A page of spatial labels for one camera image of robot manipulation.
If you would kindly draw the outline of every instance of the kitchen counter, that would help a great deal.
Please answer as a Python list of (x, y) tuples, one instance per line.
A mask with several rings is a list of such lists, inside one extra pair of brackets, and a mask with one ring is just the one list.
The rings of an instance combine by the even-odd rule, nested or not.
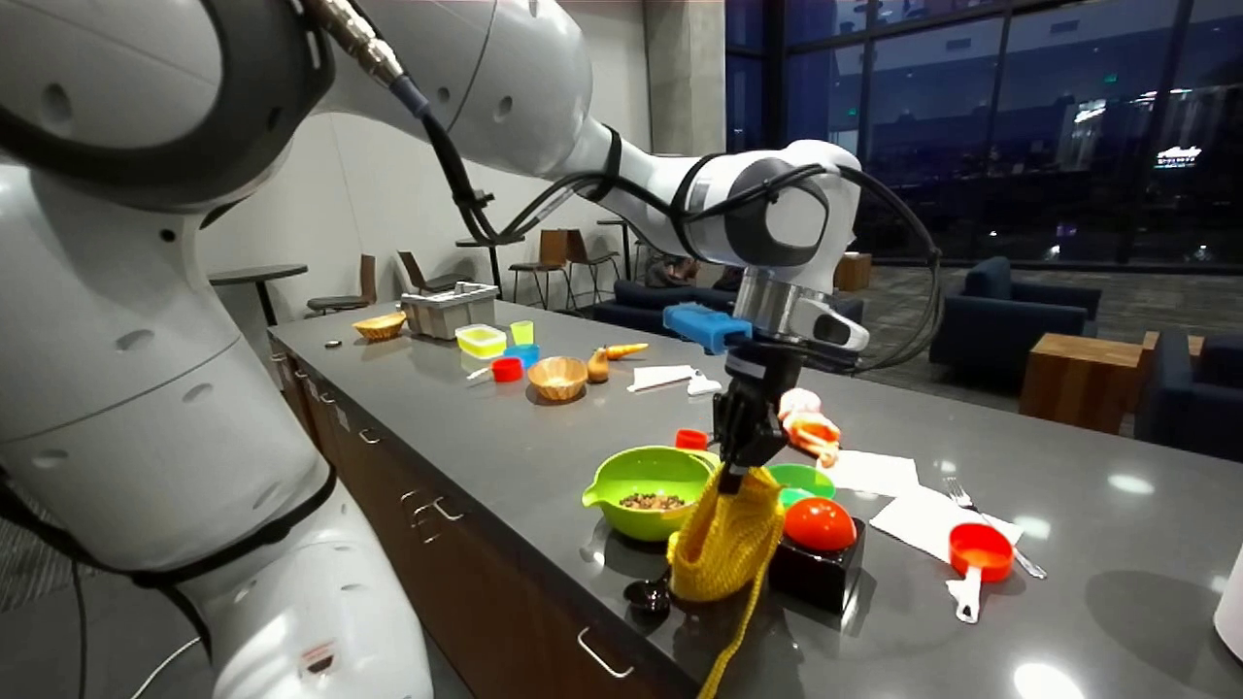
[[(632, 363), (696, 363), (727, 380), (723, 356), (497, 301), (497, 325), (534, 322), (542, 356), (651, 341), (643, 356), (617, 361), (608, 385), (550, 409), (531, 405), (524, 385), (466, 385), (472, 361), (453, 347), (366, 347), (348, 328), (366, 313), (378, 306), (275, 325), (272, 338), (348, 410), (487, 511), (497, 547), (538, 587), (620, 628), (641, 664), (667, 664), (699, 684), (742, 600), (673, 611), (661, 625), (629, 616), (620, 589), (657, 574), (661, 551), (617, 541), (578, 493), (607, 453), (667, 442), (676, 428), (709, 428), (709, 397), (687, 397), (685, 385), (624, 393)], [(988, 589), (981, 620), (959, 625), (942, 563), (867, 530), (856, 611), (828, 616), (766, 594), (723, 694), (1243, 694), (1243, 664), (1213, 631), (1217, 587), (1243, 542), (1239, 462), (857, 375), (806, 369), (800, 385), (822, 397), (843, 446), (903, 453), (925, 485), (959, 483), (988, 511), (1023, 521), (1023, 547), (1050, 578), (1014, 571), (1006, 587)], [(884, 497), (843, 493), (843, 505), (869, 521)]]

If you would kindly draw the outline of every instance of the measuring cup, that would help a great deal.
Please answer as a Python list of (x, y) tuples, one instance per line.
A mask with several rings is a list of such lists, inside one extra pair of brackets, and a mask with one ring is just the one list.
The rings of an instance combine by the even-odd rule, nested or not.
[(995, 587), (1010, 578), (1014, 542), (981, 521), (955, 525), (947, 530), (947, 563), (959, 582), (950, 582), (950, 594), (959, 600), (955, 616), (973, 625), (979, 620), (979, 587)]

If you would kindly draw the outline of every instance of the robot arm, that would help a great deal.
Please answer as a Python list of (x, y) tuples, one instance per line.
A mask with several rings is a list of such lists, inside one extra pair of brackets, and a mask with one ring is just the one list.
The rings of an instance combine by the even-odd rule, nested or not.
[[(586, 46), (558, 4), (457, 0), (452, 13), (369, 4), (369, 17), (348, 0), (308, 7), (358, 67), (409, 106), (393, 114), (393, 102), (378, 102), (344, 67), (325, 107), (369, 114), (432, 140), (439, 158), (452, 158), (453, 199), (476, 237), (521, 233), (529, 220), (483, 224), (476, 194), (453, 152), (563, 181), (620, 212), (663, 252), (744, 268), (733, 313), (771, 338), (822, 338), (822, 319), (834, 319), (822, 296), (831, 296), (857, 204), (857, 187), (834, 173), (840, 167), (857, 171), (852, 152), (800, 140), (783, 152), (661, 158), (624, 142), (590, 115)], [(857, 325), (848, 338), (852, 350), (867, 347)]]
[(529, 220), (488, 230), (457, 147), (744, 268), (738, 313), (766, 338), (729, 352), (727, 462), (766, 458), (751, 424), (793, 385), (788, 334), (815, 334), (852, 239), (857, 194), (834, 171), (857, 162), (831, 142), (657, 158), (590, 119), (581, 35), (550, 0), (369, 0), (366, 18), (383, 37), (343, 0), (0, 0), (0, 147), (19, 158), (0, 158), (0, 286), (24, 299), (0, 310), (24, 325), (0, 385), (27, 397), (0, 409), (0, 505), (185, 594), (229, 699), (427, 694), (397, 574), (193, 265), (202, 220), (265, 181), (312, 107), (432, 140), (483, 237)]
[[(788, 142), (783, 152), (704, 158), (637, 152), (586, 114), (590, 75), (581, 37), (558, 4), (457, 4), (462, 17), (472, 13), (470, 28), (492, 28), (483, 42), (466, 42), (476, 54), (457, 54), (462, 42), (439, 42), (427, 31), (439, 24), (421, 18), (421, 4), (378, 4), (378, 24), (400, 28), (393, 42), (348, 0), (312, 0), (312, 13), (344, 54), (421, 115), (472, 237), (524, 233), (524, 220), (497, 233), (483, 218), (433, 107), (452, 114), (470, 158), (555, 177), (632, 220), (663, 252), (744, 268), (733, 313), (751, 319), (756, 338), (729, 350), (727, 373), (733, 380), (713, 398), (727, 493), (738, 488), (751, 464), (770, 462), (783, 446), (778, 398), (796, 385), (800, 341), (828, 347), (834, 338), (834, 350), (852, 356), (869, 341), (862, 325), (828, 306), (831, 272), (852, 244), (857, 204), (856, 181), (840, 173), (857, 171), (852, 152), (815, 140)], [(427, 59), (433, 68), (417, 76), (421, 62), (402, 67), (402, 54), (427, 46), (439, 46)], [(462, 59), (476, 67), (466, 94), (452, 89)]]

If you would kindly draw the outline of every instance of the window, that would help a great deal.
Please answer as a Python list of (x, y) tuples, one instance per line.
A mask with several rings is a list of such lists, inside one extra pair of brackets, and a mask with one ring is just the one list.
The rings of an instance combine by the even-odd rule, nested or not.
[[(979, 173), (1003, 18), (922, 31), (875, 46), (867, 167), (938, 237), (962, 248), (979, 224)], [(909, 230), (881, 211), (867, 218), (875, 252), (909, 248)]]
[[(1239, 0), (729, 4), (766, 18), (729, 142), (857, 152), (950, 259), (1243, 265)], [(869, 200), (857, 237), (914, 252)]]
[(1239, 0), (1197, 0), (1149, 158), (1146, 230), (1134, 259), (1221, 265), (1243, 259), (1243, 7)]

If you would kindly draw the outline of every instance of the glass window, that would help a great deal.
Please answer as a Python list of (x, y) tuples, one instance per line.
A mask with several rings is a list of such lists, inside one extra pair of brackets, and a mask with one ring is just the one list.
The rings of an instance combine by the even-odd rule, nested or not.
[(1243, 259), (1243, 4), (1197, 0), (1165, 94), (1157, 142), (1140, 162), (1146, 230), (1134, 259), (1239, 265)]
[(783, 59), (788, 134), (857, 152), (862, 46)]
[(766, 62), (729, 54), (727, 67), (727, 114), (729, 114), (729, 152), (766, 147), (770, 115), (766, 115)]
[(729, 54), (766, 54), (770, 46), (770, 7), (766, 0), (729, 0), (727, 4), (727, 49)]
[(783, 0), (783, 42), (822, 42), (867, 31), (867, 0)]
[[(988, 147), (1003, 18), (884, 37), (875, 46), (867, 167), (884, 177), (938, 237), (959, 248), (979, 218), (979, 158)], [(914, 244), (903, 224), (869, 211), (875, 252)]]
[(1006, 0), (875, 0), (879, 24), (915, 24), (955, 13), (1003, 7)]
[(1109, 259), (1134, 233), (1140, 106), (1168, 54), (1178, 0), (1095, 0), (1017, 17), (981, 158), (988, 244), (1010, 256)]

